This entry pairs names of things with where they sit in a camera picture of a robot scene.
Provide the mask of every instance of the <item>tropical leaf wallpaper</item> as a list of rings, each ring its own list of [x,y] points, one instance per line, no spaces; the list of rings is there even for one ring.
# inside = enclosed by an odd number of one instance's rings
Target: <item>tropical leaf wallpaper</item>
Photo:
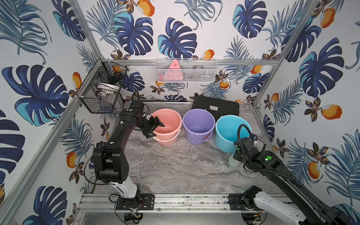
[[[192,101],[198,93],[252,102],[271,70],[266,59],[280,56],[308,2],[90,0],[79,4],[105,58],[264,59],[262,65],[219,66],[215,82],[197,84],[161,83],[153,66],[129,66],[123,98],[137,90],[147,99],[169,100],[169,95],[179,95]],[[294,47],[292,60],[304,54],[319,30],[320,25],[311,25],[303,31],[297,40],[301,49]],[[88,64],[91,55],[81,50]]]
[[[262,29],[274,35],[275,48],[286,44],[281,31],[292,31],[279,21],[296,23],[287,15],[295,17],[301,4],[279,11],[272,28]],[[324,203],[351,216],[353,224],[360,219],[359,7],[352,0],[320,1],[255,106],[274,153]]]
[[[1,206],[97,58],[67,0],[1,0],[0,46]],[[134,73],[129,79],[139,78]],[[131,82],[130,88],[140,84]],[[102,136],[104,119],[108,127]],[[73,222],[82,193],[92,190],[84,173],[94,180],[84,162],[111,135],[115,119],[116,112],[79,108],[17,212],[18,224]]]

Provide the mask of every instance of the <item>wire basket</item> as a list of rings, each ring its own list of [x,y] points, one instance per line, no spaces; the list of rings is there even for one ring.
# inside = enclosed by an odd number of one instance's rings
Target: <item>wire basket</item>
[[[80,99],[91,113],[112,113],[128,68],[103,62]]]
[[[157,81],[204,83],[214,82],[216,59],[177,59],[180,69],[169,69],[174,59],[156,59]]]

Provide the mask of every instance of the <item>black case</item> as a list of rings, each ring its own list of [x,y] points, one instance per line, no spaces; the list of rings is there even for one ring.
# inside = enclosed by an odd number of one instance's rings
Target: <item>black case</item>
[[[210,112],[217,121],[224,115],[239,115],[239,103],[230,102],[202,95],[195,96],[191,109],[205,109]]]

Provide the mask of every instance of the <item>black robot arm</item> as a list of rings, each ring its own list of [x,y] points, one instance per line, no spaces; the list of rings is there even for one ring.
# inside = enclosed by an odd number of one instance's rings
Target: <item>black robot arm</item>
[[[129,109],[120,112],[120,122],[106,144],[93,150],[97,180],[122,184],[129,174],[129,164],[124,149],[133,129],[140,128],[144,136],[150,138],[156,136],[153,131],[158,126],[164,126],[158,117],[146,119],[143,114],[144,103],[133,101]]]
[[[314,196],[302,183],[299,183],[273,152],[265,151],[265,148],[259,152],[251,139],[246,137],[240,139],[240,129],[241,127],[239,127],[238,130],[238,140],[234,142],[237,148],[234,159],[243,162],[246,170],[260,172],[263,176],[275,183],[305,215],[306,220],[299,221],[300,225],[350,224],[351,220],[345,213],[329,207]],[[256,199],[259,198],[255,195],[260,192],[262,192],[262,190],[255,186],[249,188],[243,193],[241,204],[246,207],[254,206],[254,200],[256,201]]]

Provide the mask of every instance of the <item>bucket handle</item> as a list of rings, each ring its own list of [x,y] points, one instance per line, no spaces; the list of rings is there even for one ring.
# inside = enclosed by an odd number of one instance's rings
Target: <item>bucket handle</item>
[[[171,138],[171,139],[169,139],[169,140],[160,140],[160,139],[158,139],[157,137],[153,137],[153,139],[155,139],[155,140],[157,140],[157,141],[159,141],[159,142],[168,142],[168,141],[171,141],[171,140],[175,139],[175,138],[179,135],[180,131],[181,131],[181,130],[179,130],[179,131],[177,132],[177,134],[175,135],[175,137],[173,137],[173,138]]]
[[[193,136],[193,138],[195,138],[196,140],[206,142],[206,141],[210,140],[210,138],[212,137],[212,133],[213,133],[213,131],[212,131],[210,134],[208,134],[209,137],[207,137],[207,139],[204,139],[204,140],[198,139],[198,138],[195,137],[192,133],[190,133],[190,134],[191,134],[191,136]]]

